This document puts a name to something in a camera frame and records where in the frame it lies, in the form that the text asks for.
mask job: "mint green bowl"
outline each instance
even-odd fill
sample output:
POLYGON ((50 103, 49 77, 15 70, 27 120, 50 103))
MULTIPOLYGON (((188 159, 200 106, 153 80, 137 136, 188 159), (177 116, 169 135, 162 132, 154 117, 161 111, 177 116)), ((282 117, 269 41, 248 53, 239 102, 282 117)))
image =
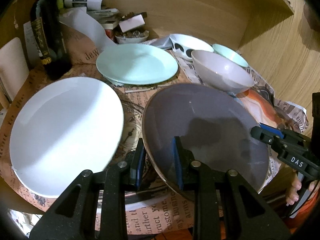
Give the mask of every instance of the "mint green bowl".
POLYGON ((241 57, 238 53, 233 51, 232 49, 229 49, 226 46, 220 45, 220 44, 213 44, 212 45, 214 53, 219 54, 227 59, 230 59, 234 63, 238 64, 241 67, 248 67, 248 63, 246 60, 241 57))

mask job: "metal screw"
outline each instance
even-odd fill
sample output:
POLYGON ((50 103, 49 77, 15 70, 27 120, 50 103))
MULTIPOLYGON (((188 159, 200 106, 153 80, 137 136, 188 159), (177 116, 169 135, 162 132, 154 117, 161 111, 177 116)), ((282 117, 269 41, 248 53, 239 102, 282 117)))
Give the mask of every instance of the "metal screw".
POLYGON ((235 177, 235 176, 238 175, 238 171, 236 171, 236 170, 229 170, 228 173, 229 173, 229 175, 232 176, 232 177, 235 177))
POLYGON ((81 175, 84 176, 84 177, 88 177, 90 174, 91 174, 90 170, 84 170, 84 171, 81 172, 81 175))
POLYGON ((126 163, 126 162, 119 162, 119 163, 118 163, 118 166, 119 166, 120 168, 124 168, 125 166, 127 166, 127 163, 126 163))
POLYGON ((191 163, 191 165, 192 165, 193 167, 200 167, 201 162, 200 162, 200 161, 193 161, 193 162, 191 163))

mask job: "mint green plate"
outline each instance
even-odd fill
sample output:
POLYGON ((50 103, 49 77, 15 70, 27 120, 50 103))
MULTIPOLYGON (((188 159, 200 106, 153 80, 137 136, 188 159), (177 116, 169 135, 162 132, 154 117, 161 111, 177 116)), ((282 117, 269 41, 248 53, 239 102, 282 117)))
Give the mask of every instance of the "mint green plate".
POLYGON ((176 60, 168 52, 144 44, 109 46, 99 55, 96 65, 104 77, 132 85, 159 83, 178 70, 176 60))

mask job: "light gray bowl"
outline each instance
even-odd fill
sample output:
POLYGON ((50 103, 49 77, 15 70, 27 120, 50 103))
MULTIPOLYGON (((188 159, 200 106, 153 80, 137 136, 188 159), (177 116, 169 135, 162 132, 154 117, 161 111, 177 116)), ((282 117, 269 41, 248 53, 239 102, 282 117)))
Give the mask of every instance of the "light gray bowl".
POLYGON ((202 81, 227 93, 241 93, 254 85, 252 77, 231 60, 202 50, 191 53, 193 65, 202 81))

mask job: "gray plate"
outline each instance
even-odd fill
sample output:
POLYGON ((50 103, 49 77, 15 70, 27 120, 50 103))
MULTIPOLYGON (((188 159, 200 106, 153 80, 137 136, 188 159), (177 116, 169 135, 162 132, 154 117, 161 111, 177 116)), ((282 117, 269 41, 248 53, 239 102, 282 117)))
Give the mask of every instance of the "gray plate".
POLYGON ((195 159, 218 171, 237 170, 258 190, 268 171, 267 146, 250 136, 258 125, 231 96, 196 84, 176 84, 157 92, 142 117, 143 142, 160 177, 180 192, 172 157, 172 140, 195 159))

